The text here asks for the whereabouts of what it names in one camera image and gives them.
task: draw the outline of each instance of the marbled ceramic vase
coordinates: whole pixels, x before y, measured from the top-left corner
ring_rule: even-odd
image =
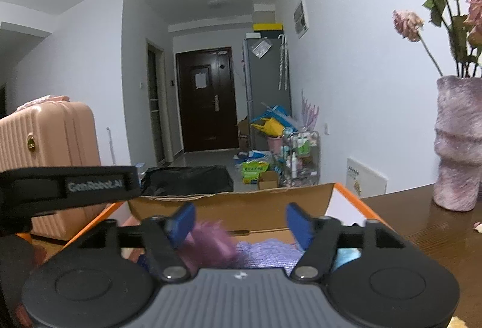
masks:
[[[447,210],[470,211],[482,175],[482,78],[444,76],[437,86],[440,165],[433,201]]]

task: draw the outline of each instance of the white logo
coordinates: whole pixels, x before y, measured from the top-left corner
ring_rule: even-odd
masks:
[[[239,271],[236,275],[234,275],[236,279],[243,280],[248,277],[248,274],[245,273],[244,271]]]
[[[99,191],[102,189],[115,189],[115,188],[122,188],[124,185],[122,180],[108,180],[105,182],[102,181],[88,181],[82,184],[76,184],[75,182],[69,182],[67,184],[67,188],[71,192],[83,192],[83,191]]]

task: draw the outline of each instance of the black circular disc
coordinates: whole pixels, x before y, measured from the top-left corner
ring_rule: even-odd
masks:
[[[102,249],[79,249],[34,271],[22,301],[43,326],[108,328],[136,315],[153,291],[149,273],[135,263]]]
[[[329,276],[327,292],[341,315],[373,328],[445,327],[459,302],[449,271],[405,249],[344,264]]]

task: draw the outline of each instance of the gray refrigerator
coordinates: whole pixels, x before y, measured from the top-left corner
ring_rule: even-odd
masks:
[[[285,90],[284,77],[281,90],[278,90],[281,39],[269,40],[273,43],[273,46],[269,48],[262,58],[258,58],[251,51],[251,46],[259,41],[258,39],[243,41],[244,76],[246,78],[248,121],[250,123],[253,119],[266,112],[266,107],[263,103],[271,107],[281,105],[291,116],[290,84],[288,82],[288,89]],[[266,135],[251,126],[249,147],[251,150],[264,151],[268,149]]]

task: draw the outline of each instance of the yellow plastic bag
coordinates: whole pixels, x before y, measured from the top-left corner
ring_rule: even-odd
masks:
[[[256,129],[259,129],[261,132],[264,132],[266,135],[274,136],[275,138],[283,134],[283,129],[284,129],[283,124],[281,124],[274,117],[271,117],[270,119],[262,119],[262,120],[266,121],[263,126],[255,123],[252,123],[251,125]]]

